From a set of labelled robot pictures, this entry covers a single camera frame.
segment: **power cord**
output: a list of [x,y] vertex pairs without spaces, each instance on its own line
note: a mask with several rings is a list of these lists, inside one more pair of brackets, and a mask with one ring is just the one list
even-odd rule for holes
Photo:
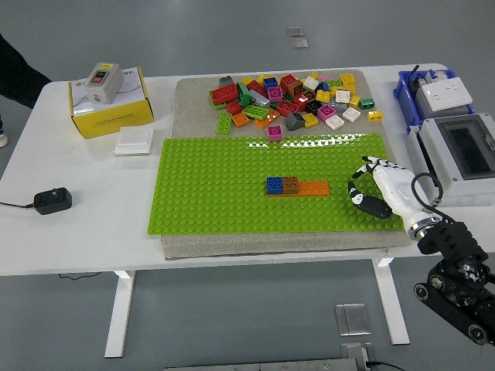
[[14,205],[13,203],[0,203],[0,205],[5,205],[5,206],[14,206],[14,207],[20,207],[22,209],[31,209],[34,207],[34,203],[30,203],[29,205]]
[[373,367],[373,366],[379,366],[379,365],[389,366],[389,367],[393,367],[395,369],[399,369],[400,371],[405,371],[405,369],[402,369],[399,366],[391,365],[390,363],[386,363],[386,362],[379,362],[379,361],[366,362],[366,367]]
[[88,276],[79,276],[78,278],[73,278],[73,277],[71,277],[71,276],[63,276],[62,274],[60,274],[60,273],[59,273],[59,277],[60,277],[60,278],[69,278],[69,279],[70,279],[70,280],[72,280],[72,281],[77,281],[77,280],[79,280],[79,279],[81,279],[81,278],[90,278],[90,277],[98,276],[100,273],[101,273],[101,272],[98,272],[98,273],[96,273],[96,274],[90,274],[90,275],[88,275]]

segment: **robot finger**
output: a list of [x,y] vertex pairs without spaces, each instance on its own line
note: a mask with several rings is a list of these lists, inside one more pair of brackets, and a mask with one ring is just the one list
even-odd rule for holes
[[359,210],[364,211],[380,219],[388,219],[392,215],[391,207],[383,200],[377,197],[364,195],[361,193],[353,182],[347,183],[349,196]]

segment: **white power socket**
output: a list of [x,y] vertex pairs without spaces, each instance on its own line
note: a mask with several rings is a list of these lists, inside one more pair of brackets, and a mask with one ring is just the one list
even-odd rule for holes
[[473,102],[460,77],[427,83],[426,85],[422,85],[421,88],[433,112],[447,110]]

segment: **gray felt mat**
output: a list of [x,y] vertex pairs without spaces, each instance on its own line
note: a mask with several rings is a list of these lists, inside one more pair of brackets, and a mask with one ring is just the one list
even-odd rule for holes
[[[293,72],[291,74],[298,79],[305,79],[311,72]],[[356,95],[359,95],[363,99],[372,98],[367,81],[363,73],[359,70],[316,70],[316,72],[320,76],[330,76],[332,80],[338,80],[341,74],[352,73],[356,80]],[[286,74],[276,73],[274,75],[276,77],[283,77]],[[240,81],[245,76],[233,76],[234,82]],[[255,80],[258,78],[257,75],[251,75],[251,77]],[[215,111],[208,96],[208,92],[217,86],[217,77],[183,79],[177,83],[173,138],[219,137],[216,133],[218,114],[225,112],[225,110]],[[381,122],[368,122],[367,111],[362,111],[361,116],[355,122],[346,121],[344,126],[335,131],[322,122],[311,128],[288,131],[284,126],[284,120],[284,117],[280,117],[274,122],[275,125],[282,126],[284,135],[380,133],[389,155],[388,159],[394,160],[383,125]],[[262,131],[252,123],[242,128],[232,125],[230,136],[265,137],[266,131]],[[382,230],[325,233],[195,234],[161,236],[160,242],[166,259],[173,260],[190,257],[397,247],[406,246],[411,241],[403,230]]]

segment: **black power adapter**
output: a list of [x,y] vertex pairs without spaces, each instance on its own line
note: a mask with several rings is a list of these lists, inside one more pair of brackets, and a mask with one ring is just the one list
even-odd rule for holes
[[56,188],[36,194],[32,205],[41,215],[56,213],[72,206],[72,195],[65,188]]

